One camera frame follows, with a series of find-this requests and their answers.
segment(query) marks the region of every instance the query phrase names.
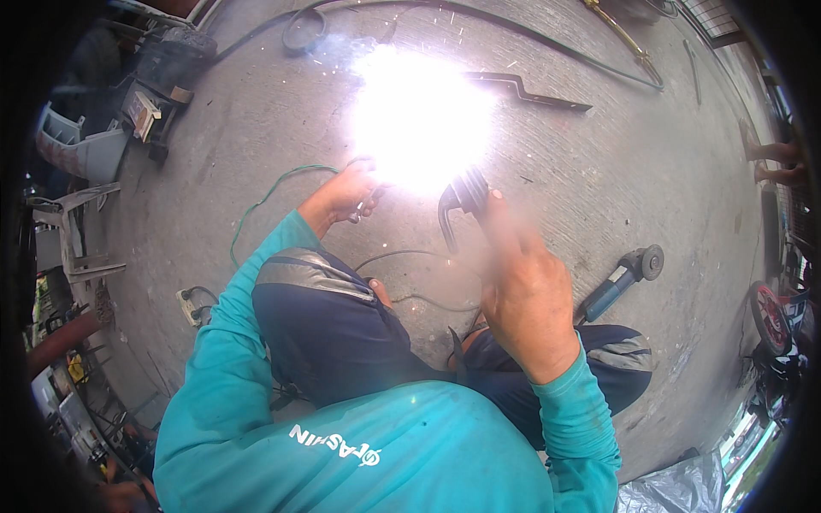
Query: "concrete floor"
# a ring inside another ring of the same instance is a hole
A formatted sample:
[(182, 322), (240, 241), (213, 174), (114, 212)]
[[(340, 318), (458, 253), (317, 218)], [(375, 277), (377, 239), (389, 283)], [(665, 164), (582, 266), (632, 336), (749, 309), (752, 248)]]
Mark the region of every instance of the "concrete floor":
[[(226, 2), (210, 32), (225, 48), (262, 20), (304, 3)], [(471, 4), (642, 75), (617, 36), (576, 0)], [(328, 19), (333, 33), (380, 39), (398, 12), (338, 8)], [(664, 248), (661, 277), (633, 287), (599, 321), (640, 330), (654, 349), (648, 391), (614, 418), (622, 482), (673, 462), (688, 447), (709, 451), (747, 393), (736, 387), (739, 354), (757, 342), (746, 291), (762, 277), (763, 265), (759, 187), (744, 159), (738, 119), (751, 119), (764, 142), (773, 139), (759, 85), (750, 78), (754, 71), (739, 53), (718, 55), (730, 80), (682, 19), (627, 26), (653, 56), (667, 83), (663, 93), (450, 12), (409, 11), (392, 39), (420, 51), (424, 44), (426, 53), (469, 69), (520, 74), (532, 92), (594, 105), (577, 114), (504, 103), (480, 169), (511, 204), (535, 215), (548, 248), (571, 271), (577, 304), (625, 252), (653, 243)], [(308, 163), (342, 166), (352, 157), (347, 122), (355, 81), (344, 73), (323, 76), (328, 65), (311, 58), (286, 57), (280, 34), (274, 28), (254, 37), (203, 77), (176, 121), (163, 168), (132, 141), (120, 171), (122, 191), (102, 212), (99, 244), (112, 260), (128, 264), (107, 280), (116, 325), (99, 337), (117, 357), (108, 374), (127, 404), (141, 402), (145, 390), (160, 390), (152, 406), (156, 418), (184, 381), (195, 337), (175, 292), (224, 288), (234, 271), (228, 249), (237, 222), (279, 175)], [(698, 54), (701, 106), (684, 38)], [(453, 127), (459, 130), (458, 119)], [(246, 220), (237, 258), (246, 258), (328, 177), (311, 171), (285, 181)], [(394, 188), (372, 218), (336, 225), (323, 243), (353, 264), (389, 250), (445, 252), (437, 200), (438, 193), (419, 197)], [(457, 220), (457, 235), (471, 225)], [(424, 256), (381, 260), (363, 274), (386, 282), (393, 297), (416, 291), (454, 305), (478, 300), (475, 278)], [(417, 300), (402, 301), (397, 311), (414, 350), (436, 367), (449, 352), (447, 325), (462, 329), (470, 317)]]

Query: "foot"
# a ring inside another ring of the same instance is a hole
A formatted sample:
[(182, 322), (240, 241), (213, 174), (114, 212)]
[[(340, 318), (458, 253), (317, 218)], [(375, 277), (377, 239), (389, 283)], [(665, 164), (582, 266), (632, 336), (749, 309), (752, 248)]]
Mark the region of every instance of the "foot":
[(755, 164), (755, 183), (759, 183), (762, 180), (769, 180), (769, 170), (766, 166), (764, 166), (763, 162), (759, 162)]
[[(477, 326), (477, 325), (479, 325), (481, 323), (484, 323), (484, 322), (485, 322), (484, 314), (479, 314), (479, 317), (476, 318), (476, 322), (474, 323), (473, 326)], [(485, 332), (486, 330), (489, 330), (489, 329), (490, 329), (490, 327), (483, 327), (482, 329), (478, 329), (478, 330), (472, 332), (470, 335), (468, 335), (465, 338), (465, 340), (462, 341), (462, 354), (465, 354), (467, 352), (467, 349), (470, 347), (470, 344), (473, 344), (473, 341), (476, 340), (476, 337), (478, 337), (480, 333), (483, 333), (483, 332)], [(456, 358), (454, 358), (454, 355), (450, 355), (447, 358), (447, 368), (450, 369), (453, 372), (456, 372)]]
[(760, 146), (755, 143), (753, 133), (750, 130), (750, 126), (747, 125), (747, 121), (743, 119), (739, 120), (738, 128), (741, 130), (741, 143), (744, 145), (744, 156), (750, 162), (758, 160), (755, 155)]
[(376, 278), (371, 278), (370, 282), (368, 282), (368, 285), (370, 285), (371, 290), (374, 291), (374, 294), (376, 294), (376, 297), (378, 297), (379, 300), (382, 301), (383, 305), (387, 306), (388, 308), (393, 308), (391, 296), (388, 295), (388, 291), (385, 290), (385, 285), (380, 280), (377, 280)]

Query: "motorcycle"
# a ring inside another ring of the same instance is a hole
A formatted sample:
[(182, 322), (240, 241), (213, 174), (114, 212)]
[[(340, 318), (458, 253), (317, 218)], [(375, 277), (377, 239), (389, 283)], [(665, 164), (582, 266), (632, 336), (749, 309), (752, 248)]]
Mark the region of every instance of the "motorcycle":
[(761, 342), (750, 356), (758, 374), (747, 411), (763, 428), (772, 420), (779, 428), (789, 424), (790, 406), (797, 397), (808, 360), (801, 350), (814, 330), (809, 290), (778, 297), (764, 282), (750, 287), (750, 309)]

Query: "power outlet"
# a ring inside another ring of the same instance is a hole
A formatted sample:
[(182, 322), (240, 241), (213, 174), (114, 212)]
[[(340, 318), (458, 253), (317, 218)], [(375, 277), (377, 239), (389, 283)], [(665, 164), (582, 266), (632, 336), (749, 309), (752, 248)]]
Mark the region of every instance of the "power outlet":
[(202, 319), (192, 317), (194, 310), (197, 309), (194, 306), (194, 303), (191, 303), (191, 300), (182, 299), (182, 293), (185, 291), (186, 289), (177, 292), (177, 300), (180, 302), (182, 314), (186, 316), (186, 319), (188, 319), (188, 323), (191, 325), (191, 327), (200, 327), (203, 324)]

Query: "person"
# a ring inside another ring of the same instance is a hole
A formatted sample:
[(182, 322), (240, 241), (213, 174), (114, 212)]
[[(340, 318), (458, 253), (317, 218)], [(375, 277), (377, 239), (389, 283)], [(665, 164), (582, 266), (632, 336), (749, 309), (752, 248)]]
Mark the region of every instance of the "person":
[[(755, 162), (755, 181), (770, 180), (788, 187), (806, 185), (809, 180), (807, 166), (795, 141), (789, 143), (756, 144), (750, 128), (744, 120), (741, 126), (741, 140), (748, 161)], [(774, 160), (781, 164), (795, 164), (792, 169), (767, 169), (764, 160)]]
[[(621, 457), (603, 390), (615, 409), (644, 390), (644, 338), (574, 329), (569, 272), (494, 190), (489, 329), (466, 338), (466, 373), (430, 368), (384, 285), (320, 244), (377, 188), (370, 169), (352, 163), (289, 213), (212, 308), (159, 429), (163, 509), (612, 511)], [(273, 374), (317, 410), (274, 423)]]

